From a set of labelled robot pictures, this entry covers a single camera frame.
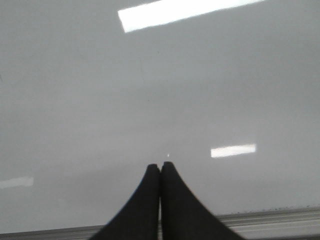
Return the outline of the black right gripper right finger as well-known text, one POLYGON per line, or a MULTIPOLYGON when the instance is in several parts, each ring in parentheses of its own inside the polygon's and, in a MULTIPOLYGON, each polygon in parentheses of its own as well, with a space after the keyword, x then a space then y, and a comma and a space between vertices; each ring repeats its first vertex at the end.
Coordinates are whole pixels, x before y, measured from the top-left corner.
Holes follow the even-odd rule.
POLYGON ((242 240, 190 191, 172 162, 160 174, 161 224, 164 240, 242 240))

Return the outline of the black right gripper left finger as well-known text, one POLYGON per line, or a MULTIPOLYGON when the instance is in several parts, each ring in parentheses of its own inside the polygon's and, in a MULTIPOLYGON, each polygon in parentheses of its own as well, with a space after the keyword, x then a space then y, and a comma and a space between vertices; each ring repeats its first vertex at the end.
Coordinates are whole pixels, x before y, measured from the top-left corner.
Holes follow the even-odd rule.
POLYGON ((115 217, 91 240, 156 240, 160 205, 160 170, 149 164, 138 187, 115 217))

